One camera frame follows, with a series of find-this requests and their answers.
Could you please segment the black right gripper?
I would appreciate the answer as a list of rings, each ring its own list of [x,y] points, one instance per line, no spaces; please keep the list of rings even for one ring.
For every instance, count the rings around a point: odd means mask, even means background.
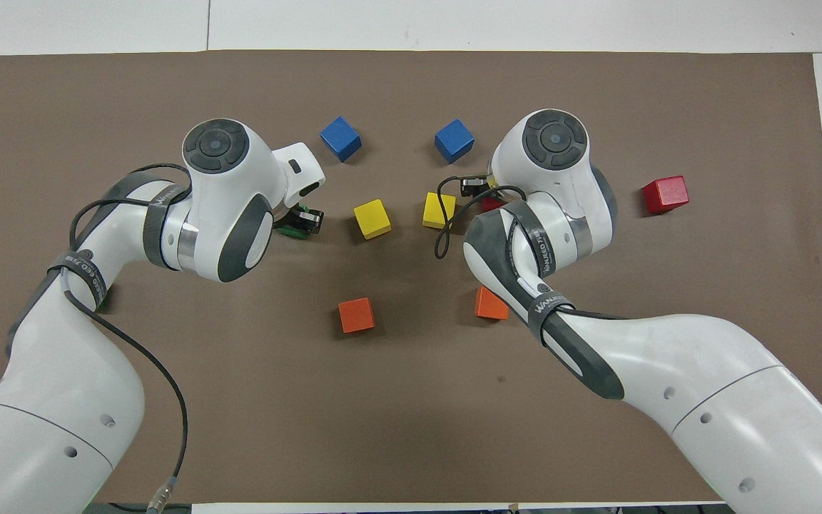
[[[499,193],[495,191],[498,183],[490,173],[477,178],[459,178],[459,183],[460,195],[465,196],[465,198],[473,198],[473,196],[498,198]]]

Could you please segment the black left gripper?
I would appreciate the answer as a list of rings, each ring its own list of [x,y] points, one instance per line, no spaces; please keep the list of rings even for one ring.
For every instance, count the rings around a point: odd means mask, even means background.
[[[288,225],[298,231],[319,234],[324,222],[324,212],[320,209],[309,209],[298,204],[288,211]]]

